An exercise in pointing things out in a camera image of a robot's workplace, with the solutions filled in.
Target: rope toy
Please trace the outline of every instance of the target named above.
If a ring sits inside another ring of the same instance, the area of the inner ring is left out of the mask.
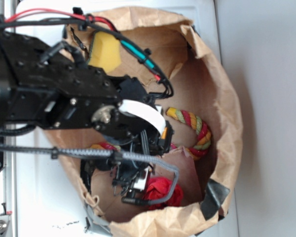
[[[202,156],[208,153],[208,148],[211,145],[212,133],[206,122],[202,121],[199,116],[196,116],[191,112],[178,110],[173,107],[170,107],[167,110],[166,115],[187,124],[196,131],[198,142],[193,147],[185,148],[192,155],[194,161],[199,160]],[[171,148],[175,149],[177,146],[171,143]]]
[[[101,149],[101,150],[117,150],[120,151],[120,146],[113,145],[108,142],[99,142],[98,144],[93,144],[90,148]]]

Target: white ribbon cable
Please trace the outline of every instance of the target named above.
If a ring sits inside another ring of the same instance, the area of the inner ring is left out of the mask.
[[[118,109],[122,113],[129,113],[146,120],[158,130],[160,135],[166,127],[166,120],[161,113],[144,103],[135,100],[123,100]]]

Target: white wall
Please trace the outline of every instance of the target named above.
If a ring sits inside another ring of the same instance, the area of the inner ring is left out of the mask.
[[[240,237],[296,236],[296,0],[215,0],[241,100]]]

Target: white surface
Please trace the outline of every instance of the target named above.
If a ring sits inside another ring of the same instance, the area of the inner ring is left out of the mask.
[[[296,237],[296,0],[216,0],[222,64],[241,101],[240,237]]]
[[[195,26],[204,41],[216,53],[219,45],[217,37],[214,3],[212,0],[133,0],[106,1],[80,0],[63,1],[24,0],[18,11],[33,7],[49,7],[71,11],[72,6],[81,6],[85,13],[99,11],[112,6],[142,5],[162,8],[182,13],[195,20]],[[54,44],[61,38],[62,27],[26,27],[19,33],[40,37],[48,44]],[[29,134],[18,139],[22,146],[50,146],[41,132]],[[48,156],[17,155],[17,201],[18,236],[83,236],[85,212],[76,191],[66,178],[58,161]],[[218,225],[205,231],[202,237],[237,237],[237,218],[234,201],[229,215]]]

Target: metal bracket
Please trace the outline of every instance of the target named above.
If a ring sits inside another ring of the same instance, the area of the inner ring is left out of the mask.
[[[9,228],[10,219],[10,215],[0,216],[0,237],[11,236],[11,228]]]

